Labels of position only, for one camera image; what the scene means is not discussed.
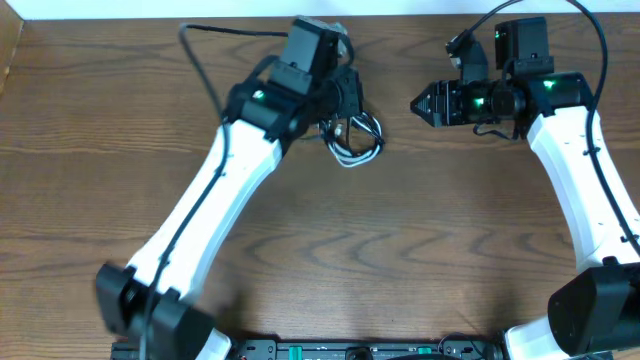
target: green light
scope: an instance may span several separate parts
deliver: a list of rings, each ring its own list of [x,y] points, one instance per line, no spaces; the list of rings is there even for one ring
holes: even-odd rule
[[[256,90],[256,92],[253,93],[253,98],[256,100],[262,100],[264,98],[264,91]]]
[[[544,87],[547,88],[547,90],[551,90],[551,88],[553,87],[553,85],[556,84],[556,82],[551,80],[545,80],[542,82],[542,84],[544,85]]]

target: wooden table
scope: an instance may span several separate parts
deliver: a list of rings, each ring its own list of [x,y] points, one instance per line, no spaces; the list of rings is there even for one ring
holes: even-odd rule
[[[493,24],[477,35],[492,62]],[[282,338],[491,334],[543,315],[575,276],[553,188],[524,142],[435,130],[409,112],[455,79],[445,42],[477,16],[340,18],[388,147],[347,170],[298,142],[248,203],[199,306]],[[640,204],[640,15],[601,15],[600,113]],[[0,103],[0,357],[106,359],[94,278],[124,265],[193,179],[219,120],[178,45],[180,20],[28,22]],[[198,22],[287,31],[291,19]],[[548,17],[558,71],[595,87],[579,15]],[[189,34],[224,96],[282,39]],[[633,355],[624,353],[619,358]]]

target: white wall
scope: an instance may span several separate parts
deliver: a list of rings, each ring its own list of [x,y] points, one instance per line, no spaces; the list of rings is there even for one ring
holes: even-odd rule
[[[503,0],[7,0],[26,20],[486,13]],[[594,12],[640,12],[640,0],[582,0]],[[528,0],[505,12],[576,11]]]

